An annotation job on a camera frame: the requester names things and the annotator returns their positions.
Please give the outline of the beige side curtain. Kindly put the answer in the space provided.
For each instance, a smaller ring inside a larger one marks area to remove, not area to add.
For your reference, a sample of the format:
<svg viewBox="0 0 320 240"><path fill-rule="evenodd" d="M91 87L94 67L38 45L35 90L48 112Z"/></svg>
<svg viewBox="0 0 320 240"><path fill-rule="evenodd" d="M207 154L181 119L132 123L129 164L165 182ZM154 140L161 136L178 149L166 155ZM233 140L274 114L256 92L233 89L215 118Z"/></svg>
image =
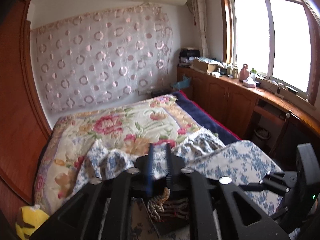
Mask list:
<svg viewBox="0 0 320 240"><path fill-rule="evenodd" d="M207 14L205 0L191 0L193 16L197 28L197 36L200 43L200 54L202 57L209 57L209 49L206 37Z"/></svg>

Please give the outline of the cardboard box on cabinet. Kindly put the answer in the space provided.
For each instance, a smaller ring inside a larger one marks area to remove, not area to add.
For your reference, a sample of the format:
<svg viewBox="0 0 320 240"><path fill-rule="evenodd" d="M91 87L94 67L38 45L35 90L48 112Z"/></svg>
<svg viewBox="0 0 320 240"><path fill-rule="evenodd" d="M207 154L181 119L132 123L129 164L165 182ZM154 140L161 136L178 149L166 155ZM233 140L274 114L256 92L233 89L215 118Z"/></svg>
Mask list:
<svg viewBox="0 0 320 240"><path fill-rule="evenodd" d="M215 61L200 61L199 59L195 59L193 61L193 68L199 70L203 73L212 73L215 72L218 68L219 64Z"/></svg>

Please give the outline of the navy blue blanket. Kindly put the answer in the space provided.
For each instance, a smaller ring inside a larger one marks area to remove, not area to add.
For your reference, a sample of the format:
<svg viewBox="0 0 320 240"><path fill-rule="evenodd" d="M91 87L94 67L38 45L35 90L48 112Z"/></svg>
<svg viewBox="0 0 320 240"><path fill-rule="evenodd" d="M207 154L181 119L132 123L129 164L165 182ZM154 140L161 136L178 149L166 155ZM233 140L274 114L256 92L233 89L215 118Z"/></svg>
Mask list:
<svg viewBox="0 0 320 240"><path fill-rule="evenodd" d="M225 144L231 144L240 141L236 134L227 129L223 124L215 120L198 104L188 99L187 96L180 90L172 92L173 96L177 98L177 104L187 112L199 125L210 130L212 133L217 133L219 139Z"/></svg>

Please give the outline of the teal cloth by bed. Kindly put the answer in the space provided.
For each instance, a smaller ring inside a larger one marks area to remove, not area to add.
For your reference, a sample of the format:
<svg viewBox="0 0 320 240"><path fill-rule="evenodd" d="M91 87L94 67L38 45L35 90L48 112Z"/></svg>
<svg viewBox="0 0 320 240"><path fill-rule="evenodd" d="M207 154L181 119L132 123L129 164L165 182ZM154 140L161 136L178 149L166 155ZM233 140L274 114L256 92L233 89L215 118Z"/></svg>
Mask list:
<svg viewBox="0 0 320 240"><path fill-rule="evenodd" d="M177 81L171 87L176 90L182 90L182 89L188 88L190 86L190 83L191 83L191 77L182 75L182 80Z"/></svg>

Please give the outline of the tissue pack on counter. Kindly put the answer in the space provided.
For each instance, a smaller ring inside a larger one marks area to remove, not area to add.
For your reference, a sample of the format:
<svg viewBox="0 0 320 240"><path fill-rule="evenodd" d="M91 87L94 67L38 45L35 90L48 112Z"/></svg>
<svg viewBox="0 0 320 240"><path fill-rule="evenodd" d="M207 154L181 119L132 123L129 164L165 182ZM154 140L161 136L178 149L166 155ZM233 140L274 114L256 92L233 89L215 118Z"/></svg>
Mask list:
<svg viewBox="0 0 320 240"><path fill-rule="evenodd" d="M257 85L257 83L253 79L249 79L249 78L244 80L242 83L247 88L255 88Z"/></svg>

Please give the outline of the pink circle patterned curtain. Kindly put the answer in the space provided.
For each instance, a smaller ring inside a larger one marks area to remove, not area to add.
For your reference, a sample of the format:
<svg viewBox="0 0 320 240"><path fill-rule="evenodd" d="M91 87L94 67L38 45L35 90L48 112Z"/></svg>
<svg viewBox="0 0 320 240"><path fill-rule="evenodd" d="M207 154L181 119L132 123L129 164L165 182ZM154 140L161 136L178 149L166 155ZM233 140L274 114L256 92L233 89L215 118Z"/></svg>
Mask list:
<svg viewBox="0 0 320 240"><path fill-rule="evenodd" d="M31 32L40 94L53 113L93 107L168 84L173 32L143 4L71 17Z"/></svg>

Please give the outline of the yellow plush toy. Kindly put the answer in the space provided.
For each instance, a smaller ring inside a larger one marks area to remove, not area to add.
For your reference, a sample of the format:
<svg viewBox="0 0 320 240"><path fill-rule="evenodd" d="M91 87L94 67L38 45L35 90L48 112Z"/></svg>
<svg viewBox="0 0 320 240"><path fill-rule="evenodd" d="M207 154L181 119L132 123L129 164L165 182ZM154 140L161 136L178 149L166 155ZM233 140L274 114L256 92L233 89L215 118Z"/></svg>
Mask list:
<svg viewBox="0 0 320 240"><path fill-rule="evenodd" d="M40 209L39 205L20 207L17 214L15 229L20 239L29 239L49 215Z"/></svg>

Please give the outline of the pink bottle on sill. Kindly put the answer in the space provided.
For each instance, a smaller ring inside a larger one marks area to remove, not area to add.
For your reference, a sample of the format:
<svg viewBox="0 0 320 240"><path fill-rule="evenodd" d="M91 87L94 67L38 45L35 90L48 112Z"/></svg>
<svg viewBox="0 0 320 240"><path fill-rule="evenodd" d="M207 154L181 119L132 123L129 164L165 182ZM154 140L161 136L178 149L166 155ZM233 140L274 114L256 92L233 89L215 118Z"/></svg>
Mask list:
<svg viewBox="0 0 320 240"><path fill-rule="evenodd" d="M240 70L239 81L245 81L249 75L250 72L248 71L248 65L244 63L242 69Z"/></svg>

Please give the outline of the wooden side cabinet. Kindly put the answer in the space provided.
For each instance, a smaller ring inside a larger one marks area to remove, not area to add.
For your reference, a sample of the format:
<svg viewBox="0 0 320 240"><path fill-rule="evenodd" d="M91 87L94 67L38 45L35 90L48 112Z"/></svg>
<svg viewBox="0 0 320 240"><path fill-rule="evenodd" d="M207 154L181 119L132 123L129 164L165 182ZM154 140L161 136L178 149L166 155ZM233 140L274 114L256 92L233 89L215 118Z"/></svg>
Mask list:
<svg viewBox="0 0 320 240"><path fill-rule="evenodd" d="M184 76L191 79L189 98L241 139L256 139L254 129L267 120L272 142L261 146L271 156L308 142L319 152L319 121L295 105L235 79L178 67L177 80Z"/></svg>

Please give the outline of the blue floral white cushion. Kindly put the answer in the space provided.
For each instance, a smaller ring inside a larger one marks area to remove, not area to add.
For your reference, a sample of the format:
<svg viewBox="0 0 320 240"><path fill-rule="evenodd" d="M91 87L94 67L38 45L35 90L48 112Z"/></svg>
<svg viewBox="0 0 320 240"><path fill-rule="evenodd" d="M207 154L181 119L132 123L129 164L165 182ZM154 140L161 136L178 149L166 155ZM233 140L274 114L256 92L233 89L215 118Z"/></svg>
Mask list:
<svg viewBox="0 0 320 240"><path fill-rule="evenodd" d="M121 172L133 167L137 155L125 153L122 149L108 150L100 140L96 140L86 152L71 196L76 194L89 179L113 179ZM224 145L208 129L201 128L187 136L182 143L173 148L173 154L183 158L187 167L210 179L223 176L231 177L238 184L256 183L268 171L280 172L280 167L271 160L258 146L248 140L241 140ZM165 143L155 146L153 157L153 179L165 176L167 164ZM276 213L282 197L270 192L246 192L255 203L268 215ZM151 224L142 201L133 199L133 217L131 232L133 239L159 239ZM169 233L160 239L190 239L189 227Z"/></svg>

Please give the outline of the colourful floral quilt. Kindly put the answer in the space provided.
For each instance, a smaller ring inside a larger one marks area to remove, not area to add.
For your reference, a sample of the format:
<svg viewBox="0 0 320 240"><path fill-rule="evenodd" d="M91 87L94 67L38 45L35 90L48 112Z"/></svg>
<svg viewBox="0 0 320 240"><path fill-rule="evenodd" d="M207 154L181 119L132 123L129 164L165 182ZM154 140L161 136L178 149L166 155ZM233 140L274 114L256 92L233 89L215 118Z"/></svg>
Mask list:
<svg viewBox="0 0 320 240"><path fill-rule="evenodd" d="M107 150L146 155L150 143L181 143L198 124L167 94L131 105L61 117L54 126L34 185L34 202L51 215L72 194L76 177L95 142Z"/></svg>

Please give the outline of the black open jewelry box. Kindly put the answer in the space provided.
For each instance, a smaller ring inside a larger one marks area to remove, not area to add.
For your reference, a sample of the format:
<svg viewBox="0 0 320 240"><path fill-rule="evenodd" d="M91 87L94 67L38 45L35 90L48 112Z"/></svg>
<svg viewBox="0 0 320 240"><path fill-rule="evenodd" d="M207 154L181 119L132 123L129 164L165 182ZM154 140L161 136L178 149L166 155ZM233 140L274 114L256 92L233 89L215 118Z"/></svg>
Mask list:
<svg viewBox="0 0 320 240"><path fill-rule="evenodd" d="M159 237L189 226L188 198L165 199L156 196L143 199L149 220Z"/></svg>

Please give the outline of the window with wooden frame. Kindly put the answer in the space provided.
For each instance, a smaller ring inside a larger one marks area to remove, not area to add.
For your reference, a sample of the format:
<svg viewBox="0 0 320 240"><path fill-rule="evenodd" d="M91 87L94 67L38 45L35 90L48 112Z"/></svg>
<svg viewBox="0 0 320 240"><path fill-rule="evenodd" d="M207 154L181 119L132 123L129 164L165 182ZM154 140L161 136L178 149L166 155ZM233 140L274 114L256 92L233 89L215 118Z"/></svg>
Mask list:
<svg viewBox="0 0 320 240"><path fill-rule="evenodd" d="M319 96L319 26L303 0L221 0L224 60Z"/></svg>

